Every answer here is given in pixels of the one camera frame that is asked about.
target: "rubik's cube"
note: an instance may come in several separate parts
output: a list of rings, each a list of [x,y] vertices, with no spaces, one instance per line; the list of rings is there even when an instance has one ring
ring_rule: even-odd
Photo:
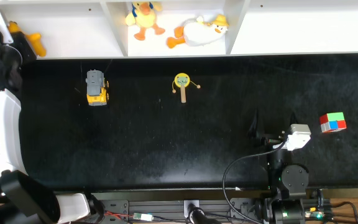
[[[342,112],[328,113],[320,117],[320,125],[323,133],[342,131],[346,129],[345,117]]]

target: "duck beak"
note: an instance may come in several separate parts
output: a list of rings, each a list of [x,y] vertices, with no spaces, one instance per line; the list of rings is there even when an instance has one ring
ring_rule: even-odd
[[[149,15],[150,14],[150,6],[149,6],[149,4],[147,4],[147,2],[141,4],[140,5],[140,11],[146,16]]]

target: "black table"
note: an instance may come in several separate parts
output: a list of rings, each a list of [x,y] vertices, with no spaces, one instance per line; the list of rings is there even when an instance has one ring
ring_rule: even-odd
[[[90,107],[86,72],[105,72],[109,107]],[[172,93],[185,72],[201,89]],[[23,68],[21,149],[30,176],[53,189],[219,188],[226,166],[260,151],[247,131],[259,109],[280,133],[296,114],[311,141],[292,152],[310,187],[358,187],[358,54],[39,60]],[[319,117],[347,130],[322,134]],[[266,189],[264,157],[230,171],[229,187]]]

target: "toy construction vehicle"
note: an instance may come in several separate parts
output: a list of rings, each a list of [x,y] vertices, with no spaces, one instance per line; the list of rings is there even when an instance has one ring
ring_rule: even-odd
[[[90,106],[102,106],[109,103],[109,81],[103,72],[90,70],[86,73],[86,98]]]

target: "yellow plush toy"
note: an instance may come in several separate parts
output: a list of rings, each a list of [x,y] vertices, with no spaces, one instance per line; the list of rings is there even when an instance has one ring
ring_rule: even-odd
[[[145,40],[146,29],[151,27],[155,30],[156,35],[165,32],[165,29],[155,23],[156,15],[154,9],[161,11],[161,4],[159,2],[132,2],[132,11],[126,17],[125,22],[129,26],[136,24],[140,27],[140,32],[134,35],[136,39]]]

